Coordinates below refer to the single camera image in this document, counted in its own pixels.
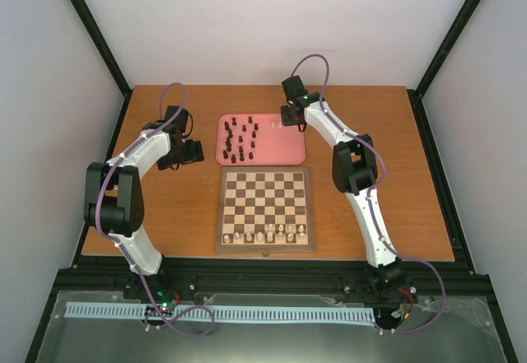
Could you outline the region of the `white chess king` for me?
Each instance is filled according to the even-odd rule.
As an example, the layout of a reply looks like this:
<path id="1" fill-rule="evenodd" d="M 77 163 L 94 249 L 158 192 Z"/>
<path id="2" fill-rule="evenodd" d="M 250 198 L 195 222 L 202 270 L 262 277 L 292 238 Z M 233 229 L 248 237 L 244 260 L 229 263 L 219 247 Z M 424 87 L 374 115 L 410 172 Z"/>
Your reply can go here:
<path id="1" fill-rule="evenodd" d="M 263 243 L 264 242 L 264 233 L 258 232 L 255 234 L 255 241 L 257 243 Z"/>

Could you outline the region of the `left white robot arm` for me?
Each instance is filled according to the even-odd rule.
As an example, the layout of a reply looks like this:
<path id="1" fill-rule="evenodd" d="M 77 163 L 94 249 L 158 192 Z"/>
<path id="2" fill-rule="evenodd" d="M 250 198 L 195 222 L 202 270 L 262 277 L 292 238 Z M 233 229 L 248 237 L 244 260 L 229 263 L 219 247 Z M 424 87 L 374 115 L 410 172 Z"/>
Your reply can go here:
<path id="1" fill-rule="evenodd" d="M 146 124 L 138 138 L 105 163 L 86 170 L 83 215 L 87 225 L 114 243 L 132 272 L 141 273 L 142 289 L 153 299 L 170 293 L 171 279 L 159 271 L 162 254 L 154 247 L 143 222 L 142 178 L 152 168 L 177 170 L 204 160 L 200 141 L 189 137 L 194 120 L 179 106 L 167 107 L 164 118 Z"/>

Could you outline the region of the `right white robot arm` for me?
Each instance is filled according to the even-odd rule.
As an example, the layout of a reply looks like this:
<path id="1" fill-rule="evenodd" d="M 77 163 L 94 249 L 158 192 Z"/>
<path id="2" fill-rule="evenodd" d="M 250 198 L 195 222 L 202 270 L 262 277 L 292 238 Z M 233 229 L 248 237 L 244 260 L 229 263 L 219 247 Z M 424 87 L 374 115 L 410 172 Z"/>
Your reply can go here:
<path id="1" fill-rule="evenodd" d="M 382 286 L 401 277 L 394 246 L 386 230 L 377 194 L 377 163 L 373 141 L 351 130 L 319 93 L 309 93 L 298 76 L 282 81 L 286 104 L 282 123 L 300 132 L 312 127 L 332 148 L 332 180 L 355 213 L 366 247 L 370 279 Z"/>

